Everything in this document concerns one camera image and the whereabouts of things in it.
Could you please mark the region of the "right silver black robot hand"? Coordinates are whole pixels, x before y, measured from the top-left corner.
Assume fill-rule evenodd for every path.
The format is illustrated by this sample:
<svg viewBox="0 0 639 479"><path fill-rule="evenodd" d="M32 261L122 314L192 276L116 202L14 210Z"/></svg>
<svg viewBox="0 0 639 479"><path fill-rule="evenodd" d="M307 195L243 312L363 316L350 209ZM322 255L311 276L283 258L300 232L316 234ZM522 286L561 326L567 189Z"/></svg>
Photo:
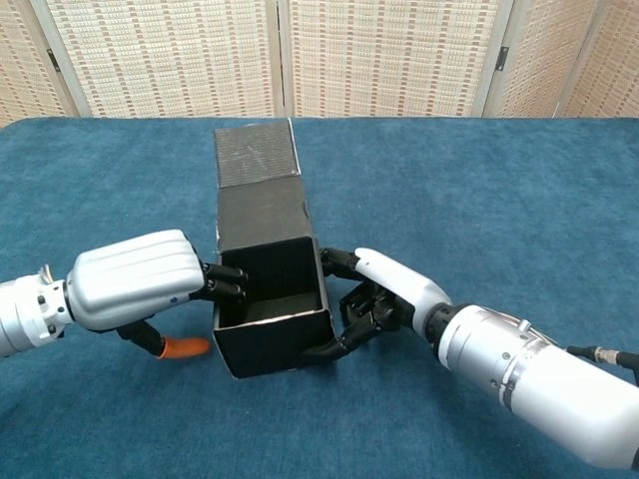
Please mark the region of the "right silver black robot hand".
<svg viewBox="0 0 639 479"><path fill-rule="evenodd" d="M320 261L325 276L358 285L339 302L343 332L302 352L304 365L337 361L383 331L406 327L427 338L433 313L452 310L450 297L438 284L377 250L324 247Z"/></svg>

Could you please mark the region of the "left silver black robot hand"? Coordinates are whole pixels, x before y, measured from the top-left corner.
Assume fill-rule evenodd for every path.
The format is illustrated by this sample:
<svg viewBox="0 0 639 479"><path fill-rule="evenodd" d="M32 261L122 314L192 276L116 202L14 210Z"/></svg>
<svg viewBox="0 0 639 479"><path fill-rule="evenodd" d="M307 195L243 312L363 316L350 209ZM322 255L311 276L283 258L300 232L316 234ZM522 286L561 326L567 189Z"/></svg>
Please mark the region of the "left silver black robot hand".
<svg viewBox="0 0 639 479"><path fill-rule="evenodd" d="M72 319L93 332L115 331L159 359L205 354L201 337L172 338L148 323L191 300L240 304L248 274L203 261L181 230L165 230L80 253L65 280Z"/></svg>

